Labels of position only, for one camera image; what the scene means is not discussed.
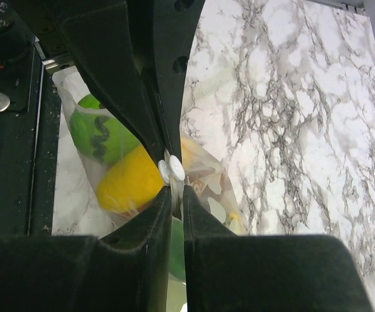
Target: plastic bag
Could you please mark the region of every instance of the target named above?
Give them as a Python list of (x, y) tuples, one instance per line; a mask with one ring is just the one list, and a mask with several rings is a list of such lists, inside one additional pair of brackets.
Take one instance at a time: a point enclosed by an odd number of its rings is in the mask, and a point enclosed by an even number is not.
[[(147, 151), (93, 97), (75, 68), (53, 76), (66, 122), (99, 206), (119, 216), (119, 227), (143, 211), (164, 186)], [(246, 234), (226, 170), (210, 153), (181, 133), (183, 167), (203, 206), (236, 234)], [(174, 218), (170, 273), (184, 273), (183, 225)]]

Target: white plastic clip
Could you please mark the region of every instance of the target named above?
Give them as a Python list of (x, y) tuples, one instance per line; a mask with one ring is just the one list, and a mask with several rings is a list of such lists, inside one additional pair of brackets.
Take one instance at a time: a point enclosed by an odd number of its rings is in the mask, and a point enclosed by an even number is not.
[(174, 177), (177, 181), (183, 182), (186, 178), (186, 173), (180, 160), (171, 155), (168, 158), (168, 163), (159, 161), (159, 171), (164, 182), (170, 184), (170, 176)]

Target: green fruit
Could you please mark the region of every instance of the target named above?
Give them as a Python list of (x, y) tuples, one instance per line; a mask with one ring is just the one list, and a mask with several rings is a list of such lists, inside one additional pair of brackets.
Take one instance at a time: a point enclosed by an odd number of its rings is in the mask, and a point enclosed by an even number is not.
[(168, 266), (168, 270), (172, 276), (181, 281), (186, 280), (183, 223), (176, 218), (173, 218), (172, 238), (170, 241), (170, 263)]
[[(92, 94), (85, 96), (78, 105), (84, 109), (102, 108)], [(140, 144), (116, 118), (101, 114), (76, 109), (70, 117), (69, 127), (76, 148), (101, 164), (116, 163)]]

